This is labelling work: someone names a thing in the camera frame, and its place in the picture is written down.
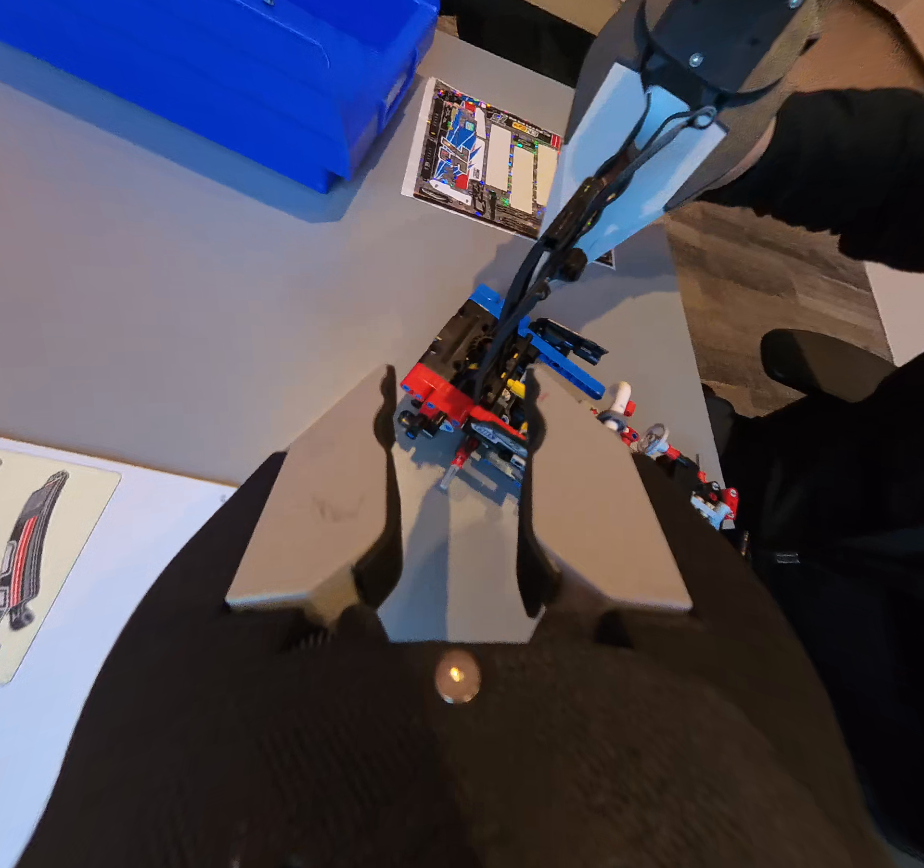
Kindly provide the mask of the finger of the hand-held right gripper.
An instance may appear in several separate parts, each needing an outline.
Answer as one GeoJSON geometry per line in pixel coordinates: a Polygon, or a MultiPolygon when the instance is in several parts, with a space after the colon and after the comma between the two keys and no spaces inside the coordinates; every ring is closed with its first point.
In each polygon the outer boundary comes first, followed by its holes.
{"type": "MultiPolygon", "coordinates": [[[[719,115],[720,100],[711,89],[707,90],[704,100],[694,101],[692,104],[676,98],[660,86],[643,86],[643,89],[649,105],[647,118],[637,138],[638,147],[642,146],[659,123],[675,112],[693,111],[700,106],[714,104],[719,115]]],[[[668,201],[722,143],[727,129],[718,123],[718,115],[715,122],[705,131],[682,132],[637,173],[641,173],[651,187],[650,224],[664,214],[668,201]]],[[[595,262],[613,253],[620,244],[631,237],[591,237],[589,231],[578,241],[578,247],[586,254],[588,261],[595,262]]]]}
{"type": "MultiPolygon", "coordinates": [[[[603,82],[576,90],[568,135],[562,145],[545,214],[539,228],[544,236],[567,202],[605,162],[625,145],[636,147],[632,135],[648,113],[641,75],[614,64],[603,82]]],[[[651,187],[641,173],[603,210],[590,230],[591,237],[631,237],[651,223],[651,187]]]]}

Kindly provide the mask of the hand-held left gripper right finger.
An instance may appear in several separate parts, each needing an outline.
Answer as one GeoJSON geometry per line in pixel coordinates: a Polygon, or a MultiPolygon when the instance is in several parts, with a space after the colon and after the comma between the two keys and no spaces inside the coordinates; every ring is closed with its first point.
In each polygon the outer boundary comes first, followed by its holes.
{"type": "Polygon", "coordinates": [[[526,379],[516,581],[529,641],[694,631],[693,603],[628,449],[547,366],[526,379]]]}

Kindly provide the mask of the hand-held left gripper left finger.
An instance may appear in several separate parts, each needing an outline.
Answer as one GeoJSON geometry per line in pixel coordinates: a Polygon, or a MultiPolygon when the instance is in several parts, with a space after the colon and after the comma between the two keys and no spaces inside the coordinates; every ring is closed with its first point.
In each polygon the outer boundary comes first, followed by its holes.
{"type": "Polygon", "coordinates": [[[332,627],[379,609],[403,570],[394,366],[373,368],[288,446],[225,595],[235,612],[294,609],[332,627]]]}

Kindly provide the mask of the red striped black curved panel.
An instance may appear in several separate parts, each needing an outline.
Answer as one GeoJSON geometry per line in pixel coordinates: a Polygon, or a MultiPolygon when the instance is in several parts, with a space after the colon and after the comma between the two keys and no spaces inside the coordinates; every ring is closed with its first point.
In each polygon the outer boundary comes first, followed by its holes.
{"type": "Polygon", "coordinates": [[[580,239],[588,233],[599,221],[607,206],[627,191],[634,176],[645,164],[669,146],[682,132],[695,130],[687,127],[687,119],[690,113],[696,112],[697,109],[669,115],[655,127],[642,146],[638,147],[637,138],[647,115],[640,118],[620,150],[607,158],[592,176],[580,184],[564,208],[554,217],[551,225],[543,229],[539,239],[568,238],[574,232],[578,233],[580,239]]]}

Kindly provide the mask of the toy brick car model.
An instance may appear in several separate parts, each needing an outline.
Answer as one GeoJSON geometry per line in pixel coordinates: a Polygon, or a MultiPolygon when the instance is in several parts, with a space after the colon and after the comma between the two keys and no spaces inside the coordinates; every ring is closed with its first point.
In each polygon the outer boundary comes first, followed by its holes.
{"type": "Polygon", "coordinates": [[[440,489],[446,491],[472,459],[486,460],[521,487],[526,468],[526,372],[546,366],[579,401],[588,401],[594,417],[633,452],[660,465],[712,528],[728,530],[737,515],[738,491],[710,480],[699,460],[674,447],[665,424],[655,423],[641,435],[631,424],[637,404],[628,382],[621,381],[608,392],[578,365],[578,361],[598,365],[606,348],[553,320],[523,316],[499,360],[477,384],[479,369],[487,366],[503,303],[497,292],[479,285],[401,383],[410,397],[410,409],[400,412],[398,421],[408,438],[433,438],[440,432],[460,437],[440,489]]]}

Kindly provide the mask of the person's right forearm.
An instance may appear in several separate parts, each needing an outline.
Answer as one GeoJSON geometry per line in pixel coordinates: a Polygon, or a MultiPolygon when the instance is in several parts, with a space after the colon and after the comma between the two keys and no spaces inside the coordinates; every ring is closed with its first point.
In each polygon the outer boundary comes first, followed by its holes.
{"type": "Polygon", "coordinates": [[[860,262],[923,272],[923,97],[910,89],[794,93],[742,175],[700,200],[829,232],[860,262]]]}

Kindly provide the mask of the grey desk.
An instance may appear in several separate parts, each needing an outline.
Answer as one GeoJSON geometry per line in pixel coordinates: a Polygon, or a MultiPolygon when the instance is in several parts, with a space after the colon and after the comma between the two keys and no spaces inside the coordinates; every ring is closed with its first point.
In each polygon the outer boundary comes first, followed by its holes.
{"type": "MultiPolygon", "coordinates": [[[[360,175],[327,194],[2,44],[2,432],[242,483],[375,366],[404,377],[479,284],[530,243],[401,194],[435,77],[557,134],[572,89],[438,33],[360,175]]],[[[635,427],[721,476],[663,225],[538,312],[609,350],[635,427]]],[[[398,436],[399,640],[526,638],[514,490],[456,445],[398,436]]]]}

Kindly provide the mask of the holographic sticker sheet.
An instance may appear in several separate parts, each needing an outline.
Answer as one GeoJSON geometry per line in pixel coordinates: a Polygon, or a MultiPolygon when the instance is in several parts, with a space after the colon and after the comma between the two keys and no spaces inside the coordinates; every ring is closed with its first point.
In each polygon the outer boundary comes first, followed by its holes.
{"type": "Polygon", "coordinates": [[[561,147],[560,135],[432,77],[401,192],[535,240],[561,147]]]}

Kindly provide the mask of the instruction booklet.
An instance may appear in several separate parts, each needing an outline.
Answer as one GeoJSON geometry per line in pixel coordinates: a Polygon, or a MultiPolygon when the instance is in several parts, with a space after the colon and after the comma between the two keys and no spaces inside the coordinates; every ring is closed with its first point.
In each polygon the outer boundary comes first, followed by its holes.
{"type": "Polygon", "coordinates": [[[14,866],[48,802],[90,689],[169,561],[233,485],[2,438],[2,538],[27,497],[68,472],[41,562],[36,621],[2,624],[1,864],[14,866]]]}

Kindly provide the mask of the white box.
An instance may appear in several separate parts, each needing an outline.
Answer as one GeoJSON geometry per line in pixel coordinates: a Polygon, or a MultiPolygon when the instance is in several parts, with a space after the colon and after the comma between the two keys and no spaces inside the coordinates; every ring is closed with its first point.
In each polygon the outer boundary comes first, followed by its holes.
{"type": "Polygon", "coordinates": [[[923,352],[923,275],[879,263],[866,263],[887,342],[895,366],[923,352]]]}

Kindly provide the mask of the blue plastic bin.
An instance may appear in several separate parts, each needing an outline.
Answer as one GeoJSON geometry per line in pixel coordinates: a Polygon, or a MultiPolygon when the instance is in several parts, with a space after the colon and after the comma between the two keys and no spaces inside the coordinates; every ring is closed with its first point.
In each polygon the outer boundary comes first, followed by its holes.
{"type": "Polygon", "coordinates": [[[2,41],[328,192],[410,89],[440,0],[1,0],[2,41]]]}

